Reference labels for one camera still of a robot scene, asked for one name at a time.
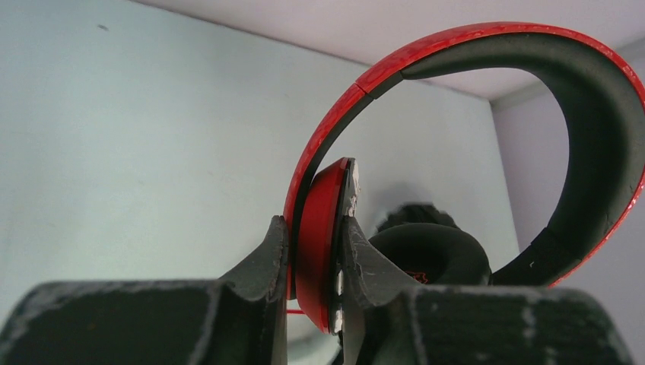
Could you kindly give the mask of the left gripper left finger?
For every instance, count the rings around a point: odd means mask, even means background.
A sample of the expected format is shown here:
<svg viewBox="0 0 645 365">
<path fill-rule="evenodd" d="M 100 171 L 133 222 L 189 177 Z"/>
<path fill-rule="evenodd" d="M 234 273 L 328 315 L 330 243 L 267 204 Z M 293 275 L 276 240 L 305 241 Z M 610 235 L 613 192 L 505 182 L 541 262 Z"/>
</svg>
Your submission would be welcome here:
<svg viewBox="0 0 645 365">
<path fill-rule="evenodd" d="M 223 276 L 54 281 L 20 300 L 1 331 L 3 364 L 285 364 L 289 239 L 262 243 Z"/>
</svg>

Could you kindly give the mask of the red headphones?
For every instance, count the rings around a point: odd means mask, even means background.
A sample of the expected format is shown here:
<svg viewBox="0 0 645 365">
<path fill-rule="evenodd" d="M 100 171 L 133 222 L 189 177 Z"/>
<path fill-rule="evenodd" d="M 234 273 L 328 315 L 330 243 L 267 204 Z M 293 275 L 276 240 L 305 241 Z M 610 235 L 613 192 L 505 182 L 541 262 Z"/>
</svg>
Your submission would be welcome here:
<svg viewBox="0 0 645 365">
<path fill-rule="evenodd" d="M 482 68 L 516 68 L 540 79 L 567 125 L 567 175 L 548 225 L 496 271 L 495 284 L 553 286 L 620 226 L 644 187 L 644 87 L 616 52 L 584 34 L 523 22 L 472 24 L 423 37 L 364 72 L 327 112 L 295 168 L 284 219 L 290 232 L 288 294 L 330 332 L 334 230 L 349 159 L 320 163 L 351 121 L 404 80 Z"/>
</svg>

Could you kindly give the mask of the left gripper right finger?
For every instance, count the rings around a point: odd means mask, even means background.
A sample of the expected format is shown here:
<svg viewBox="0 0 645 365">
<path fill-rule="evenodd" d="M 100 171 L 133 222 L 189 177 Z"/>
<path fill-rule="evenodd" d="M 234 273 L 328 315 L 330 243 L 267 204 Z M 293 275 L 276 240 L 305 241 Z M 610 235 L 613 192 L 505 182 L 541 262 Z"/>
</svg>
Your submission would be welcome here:
<svg viewBox="0 0 645 365">
<path fill-rule="evenodd" d="M 346 364 L 630 364 L 610 315 L 580 290 L 424 285 L 342 224 Z"/>
</svg>

